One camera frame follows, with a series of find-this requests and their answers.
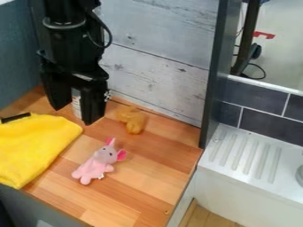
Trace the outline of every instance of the black pole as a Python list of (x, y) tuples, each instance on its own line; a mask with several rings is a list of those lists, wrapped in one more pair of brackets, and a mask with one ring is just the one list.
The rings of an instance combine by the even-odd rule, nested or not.
[(245, 25), (237, 54), (235, 65), (231, 68), (230, 73), (233, 75), (241, 75), (252, 58), (257, 45), (252, 46), (253, 32), (256, 28), (257, 19), (260, 9), (260, 0), (250, 0), (247, 7), (245, 17)]

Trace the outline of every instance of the gray tile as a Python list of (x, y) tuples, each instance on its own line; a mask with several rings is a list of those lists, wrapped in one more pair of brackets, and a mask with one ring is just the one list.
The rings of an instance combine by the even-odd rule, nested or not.
[(285, 117), (303, 121), (303, 97), (291, 95), (285, 111)]
[(240, 129), (303, 146), (303, 123), (244, 109)]
[(287, 93), (228, 80), (223, 100), (272, 114), (282, 114)]
[(241, 107), (220, 102), (216, 112), (218, 122), (237, 127)]

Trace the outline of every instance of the plush toy ear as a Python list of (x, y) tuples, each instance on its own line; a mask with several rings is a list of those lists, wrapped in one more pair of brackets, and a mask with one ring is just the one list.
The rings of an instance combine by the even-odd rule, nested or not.
[(121, 149), (117, 153), (117, 161), (125, 160), (126, 158), (126, 151), (124, 149)]
[(114, 141), (116, 141), (115, 138), (107, 138), (106, 142), (105, 142), (105, 145), (113, 146), (114, 145)]

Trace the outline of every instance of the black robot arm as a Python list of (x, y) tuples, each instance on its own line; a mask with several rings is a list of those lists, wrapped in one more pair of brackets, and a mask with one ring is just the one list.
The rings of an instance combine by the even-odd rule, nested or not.
[[(89, 125), (105, 114), (108, 73), (98, 62), (112, 43), (107, 25), (93, 12), (98, 0), (43, 0), (43, 32), (50, 45), (38, 51), (43, 86), (56, 110), (80, 92), (81, 116)], [(109, 41), (105, 44), (105, 32)]]

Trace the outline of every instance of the gray wall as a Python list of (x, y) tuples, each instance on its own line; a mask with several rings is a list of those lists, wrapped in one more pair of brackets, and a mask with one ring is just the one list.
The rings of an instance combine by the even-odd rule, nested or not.
[(0, 201), (4, 203), (16, 227), (84, 227), (72, 217), (34, 200), (23, 192), (0, 184)]
[(0, 5), (0, 109), (35, 87), (38, 49), (27, 0)]

